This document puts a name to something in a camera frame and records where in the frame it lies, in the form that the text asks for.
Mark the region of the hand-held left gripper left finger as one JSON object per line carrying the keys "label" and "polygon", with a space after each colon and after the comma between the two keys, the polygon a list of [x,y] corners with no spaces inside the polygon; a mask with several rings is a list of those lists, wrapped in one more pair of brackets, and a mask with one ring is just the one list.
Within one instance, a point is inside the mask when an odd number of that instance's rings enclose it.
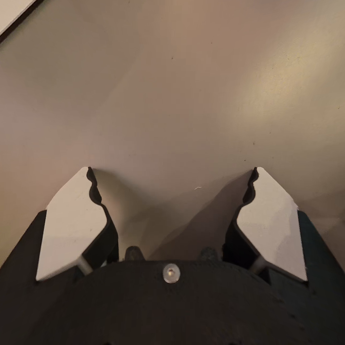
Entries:
{"label": "hand-held left gripper left finger", "polygon": [[118,232],[92,168],[83,167],[46,207],[36,281],[73,267],[88,275],[118,260]]}

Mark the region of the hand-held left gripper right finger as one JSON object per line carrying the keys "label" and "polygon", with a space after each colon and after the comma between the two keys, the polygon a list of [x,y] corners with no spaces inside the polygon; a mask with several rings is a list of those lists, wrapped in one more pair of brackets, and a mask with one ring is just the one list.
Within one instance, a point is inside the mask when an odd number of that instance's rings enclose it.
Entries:
{"label": "hand-held left gripper right finger", "polygon": [[222,260],[261,274],[272,269],[307,282],[298,219],[290,194],[262,167],[255,167],[222,246]]}

